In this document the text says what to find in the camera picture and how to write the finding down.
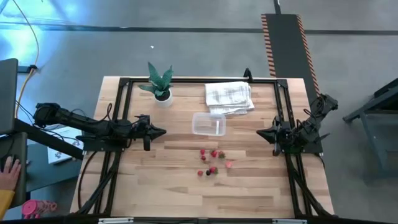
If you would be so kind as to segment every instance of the green leaf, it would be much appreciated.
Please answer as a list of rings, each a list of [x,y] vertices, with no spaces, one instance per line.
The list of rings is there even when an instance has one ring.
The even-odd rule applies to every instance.
[[[168,86],[169,83],[172,81],[174,71],[173,71],[173,65],[170,66],[170,68],[163,74],[163,82],[164,86]]]
[[[157,86],[159,89],[164,88],[164,82],[162,77],[157,73],[156,68],[148,62],[148,69],[149,69],[149,80],[152,82],[153,85]]]
[[[159,90],[155,90],[155,95],[156,96],[162,96],[164,94],[165,91],[159,91]]]
[[[141,90],[149,91],[149,92],[155,94],[155,87],[153,87],[153,86],[138,85],[138,87]]]

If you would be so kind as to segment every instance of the white pot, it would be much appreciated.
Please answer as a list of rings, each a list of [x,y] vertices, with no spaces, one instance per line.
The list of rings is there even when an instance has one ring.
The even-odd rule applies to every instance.
[[[155,101],[156,101],[157,106],[166,108],[166,107],[169,107],[169,106],[173,103],[173,94],[172,94],[172,91],[169,90],[169,92],[170,92],[170,96],[167,98],[167,100],[160,101],[160,100],[157,100],[157,99],[155,98]]]

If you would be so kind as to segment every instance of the yellow cable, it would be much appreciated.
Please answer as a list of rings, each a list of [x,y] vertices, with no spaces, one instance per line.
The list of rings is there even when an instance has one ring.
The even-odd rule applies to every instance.
[[[25,18],[25,20],[26,20],[26,23],[29,25],[30,29],[31,29],[32,32],[33,32],[33,36],[35,37],[36,46],[37,46],[37,55],[36,55],[36,59],[35,59],[34,65],[36,65],[36,64],[37,64],[37,59],[39,58],[39,41],[37,41],[36,33],[35,33],[35,31],[33,30],[33,28],[32,28],[32,26],[31,26],[30,22],[27,20],[27,18],[26,18],[26,16],[25,16],[24,12],[22,12],[22,9],[20,9],[20,7],[18,6],[18,4],[15,2],[15,0],[12,0],[12,1],[15,3],[15,5],[17,6],[17,8],[18,8],[19,11],[21,12],[21,14],[24,16],[24,18]],[[29,81],[29,79],[31,78],[31,76],[33,75],[34,72],[35,72],[35,69],[31,68],[31,70],[30,70],[30,72],[29,72],[29,75],[26,77],[24,83],[22,84],[22,88],[21,88],[21,91],[19,92],[19,97],[18,97],[18,101],[17,101],[18,104],[17,104],[16,110],[15,110],[15,118],[18,118],[19,104],[20,104],[20,102],[21,102],[22,94],[24,93],[26,83]]]

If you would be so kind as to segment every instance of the finger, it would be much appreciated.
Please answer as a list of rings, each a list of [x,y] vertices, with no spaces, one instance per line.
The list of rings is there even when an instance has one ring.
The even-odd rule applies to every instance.
[[[3,170],[3,172],[4,172],[5,174],[8,174],[8,173],[10,172],[11,162],[12,162],[12,157],[9,156],[9,157],[7,158],[7,160],[6,160],[6,165],[4,165],[4,170]]]
[[[14,162],[14,165],[12,165],[12,168],[11,168],[11,171],[10,171],[10,174],[11,174],[12,176],[15,175],[15,172],[17,171],[18,165],[19,165],[19,159],[17,159],[17,160]]]
[[[14,177],[15,179],[18,179],[20,173],[21,173],[21,165],[19,164],[19,165],[17,166],[17,170],[15,171],[15,174],[13,175],[13,177]]]

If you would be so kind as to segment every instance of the yellow sleeve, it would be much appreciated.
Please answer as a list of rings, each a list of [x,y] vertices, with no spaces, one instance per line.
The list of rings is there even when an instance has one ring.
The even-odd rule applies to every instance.
[[[4,214],[8,210],[14,194],[15,192],[11,190],[0,190],[0,220],[2,220]]]

